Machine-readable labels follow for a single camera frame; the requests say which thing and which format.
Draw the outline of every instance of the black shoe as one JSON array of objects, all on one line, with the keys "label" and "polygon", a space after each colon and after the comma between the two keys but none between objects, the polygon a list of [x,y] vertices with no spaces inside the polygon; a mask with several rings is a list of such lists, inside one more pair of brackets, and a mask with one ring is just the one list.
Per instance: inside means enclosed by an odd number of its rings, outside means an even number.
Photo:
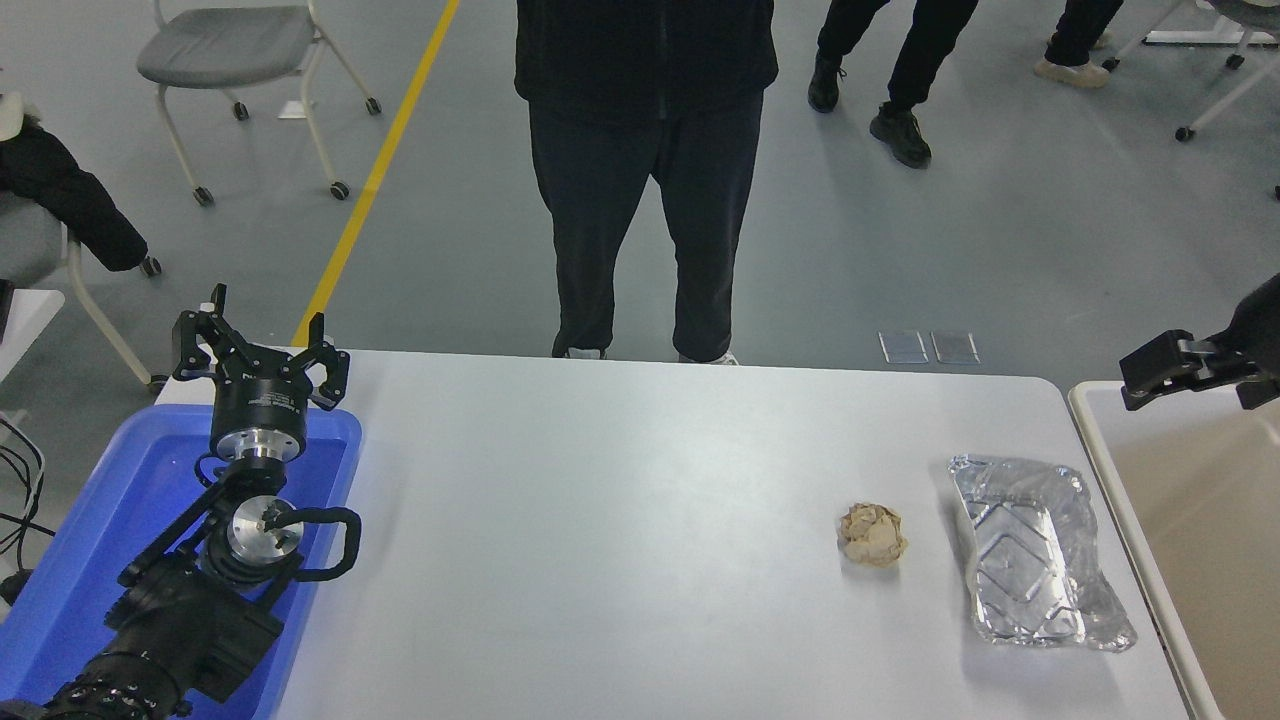
[{"label": "black shoe", "polygon": [[908,168],[924,169],[929,167],[933,152],[929,143],[920,137],[920,123],[910,110],[886,114],[884,105],[872,119],[872,135],[876,140],[888,145],[899,163]]},{"label": "black shoe", "polygon": [[809,106],[819,113],[829,113],[836,109],[840,100],[840,85],[837,77],[845,77],[845,70],[840,68],[840,60],[828,60],[818,54],[813,63],[813,79],[809,81]]}]

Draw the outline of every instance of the robotic arm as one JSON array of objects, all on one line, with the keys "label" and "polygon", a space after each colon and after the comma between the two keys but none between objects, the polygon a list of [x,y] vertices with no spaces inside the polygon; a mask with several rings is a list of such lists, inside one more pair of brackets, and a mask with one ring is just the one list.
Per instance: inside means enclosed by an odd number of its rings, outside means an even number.
[{"label": "robotic arm", "polygon": [[1225,384],[1236,386],[1245,410],[1280,397],[1280,274],[1240,301],[1225,331],[1202,341],[1167,331],[1120,360],[1120,373],[1129,410]]},{"label": "robotic arm", "polygon": [[[115,638],[44,707],[0,703],[0,720],[183,717],[191,689],[225,702],[283,632],[270,610],[288,584],[330,580],[355,565],[358,515],[296,509],[276,496],[285,464],[306,450],[307,401],[338,405],[349,355],[324,340],[320,314],[298,355],[252,345],[227,323],[225,300],[219,284],[210,304],[178,318],[173,373],[177,380],[212,378],[209,448],[225,470],[120,574],[127,591],[106,615]],[[218,359],[212,369],[200,340]],[[316,364],[326,370],[319,387],[306,374]],[[333,568],[302,569],[297,547],[307,523],[346,527]],[[264,589],[255,600],[246,597],[256,588]]]}]

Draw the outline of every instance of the sneaker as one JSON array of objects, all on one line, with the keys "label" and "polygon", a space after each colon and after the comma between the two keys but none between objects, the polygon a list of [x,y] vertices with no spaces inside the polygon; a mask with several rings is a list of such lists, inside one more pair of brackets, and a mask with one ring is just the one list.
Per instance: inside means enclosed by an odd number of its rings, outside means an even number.
[{"label": "sneaker", "polygon": [[836,101],[840,100],[840,83],[836,78],[845,74],[840,60],[828,60],[819,54],[813,63],[813,79],[809,81],[809,106],[819,113],[835,110]]},{"label": "sneaker", "polygon": [[872,119],[872,136],[888,145],[893,158],[908,168],[920,170],[929,167],[933,151],[920,137],[920,123],[910,110],[887,115],[884,105],[881,105],[879,114]]},{"label": "sneaker", "polygon": [[570,347],[564,357],[571,360],[604,360],[603,350],[579,350],[576,347]]},{"label": "sneaker", "polygon": [[690,360],[689,357],[685,357],[684,355],[680,356],[680,361],[681,363],[694,363],[696,365],[741,365],[741,363],[737,361],[737,357],[733,357],[733,352],[732,351],[728,351],[724,355],[721,355],[716,360],[708,360],[707,363],[699,363],[698,360]]},{"label": "sneaker", "polygon": [[1100,65],[1094,65],[1092,61],[1083,65],[1056,65],[1046,59],[1041,59],[1036,63],[1033,68],[1036,74],[1044,78],[1052,79],[1055,82],[1064,82],[1075,87],[1089,87],[1098,88],[1103,87],[1108,79],[1111,79],[1111,73],[1102,69]]}]

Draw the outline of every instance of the white shoe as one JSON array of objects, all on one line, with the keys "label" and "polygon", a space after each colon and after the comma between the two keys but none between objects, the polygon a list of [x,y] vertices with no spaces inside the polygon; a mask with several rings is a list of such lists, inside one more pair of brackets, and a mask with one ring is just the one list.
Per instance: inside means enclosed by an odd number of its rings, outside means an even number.
[{"label": "white shoe", "polygon": [[603,350],[579,350],[576,347],[570,347],[564,357],[572,360],[604,360]]},{"label": "white shoe", "polygon": [[694,364],[698,364],[698,365],[741,365],[741,363],[737,361],[737,357],[733,357],[733,352],[732,351],[728,351],[724,355],[721,355],[716,360],[708,360],[707,363],[699,363],[698,360],[690,360],[689,357],[685,357],[684,355],[680,356],[680,361],[681,363],[694,363]]},{"label": "white shoe", "polygon": [[1100,65],[1094,65],[1093,63],[1069,67],[1056,65],[1041,58],[1041,60],[1036,63],[1033,70],[1037,76],[1044,79],[1064,82],[1075,87],[1098,88],[1103,87],[1107,81],[1111,79],[1111,73],[1106,72]]}]

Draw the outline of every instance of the gray floor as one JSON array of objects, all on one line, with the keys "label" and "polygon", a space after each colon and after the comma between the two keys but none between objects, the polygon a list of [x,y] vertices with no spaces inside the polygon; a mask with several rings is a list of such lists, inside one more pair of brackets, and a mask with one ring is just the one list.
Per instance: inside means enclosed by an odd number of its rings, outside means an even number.
[{"label": "gray floor", "polygon": [[[1121,40],[1164,0],[1130,0]],[[444,0],[320,0],[321,18],[383,101],[370,118],[337,63],[316,111],[342,177],[362,186]],[[1194,142],[1187,124],[1243,77],[1226,49],[1143,47],[1102,91],[1036,78],[1061,3],[987,0],[918,109],[934,150],[904,168],[867,133],[910,19],[881,12],[845,67],[831,115],[804,100],[826,0],[780,3],[782,65],[765,95],[755,188],[739,258],[737,356],[749,364],[1038,375],[1064,391],[1117,378],[1156,333],[1221,329],[1235,302],[1280,269],[1280,78],[1270,77]],[[146,3],[0,0],[0,87],[23,91],[46,127],[96,173],[148,238],[164,275],[109,274],[92,292],[154,372],[170,369],[182,309],[230,286],[228,316],[257,342],[287,343],[356,204],[329,197],[297,97],[274,83],[221,97],[170,94],[204,183],[196,206],[133,70],[154,32]],[[1208,28],[1212,14],[1170,20]],[[512,90],[515,4],[467,0],[328,306],[342,347],[544,355],[556,331],[550,222]],[[1244,70],[1271,58],[1252,50]],[[671,361],[673,260],[646,195],[618,265],[611,356]],[[56,527],[111,433],[151,398],[70,297],[0,387],[0,407],[50,457],[40,519]],[[973,332],[978,366],[888,365],[878,331]],[[360,369],[353,368],[353,373]],[[13,488],[0,500],[13,507]],[[33,542],[28,561],[44,543]]]}]

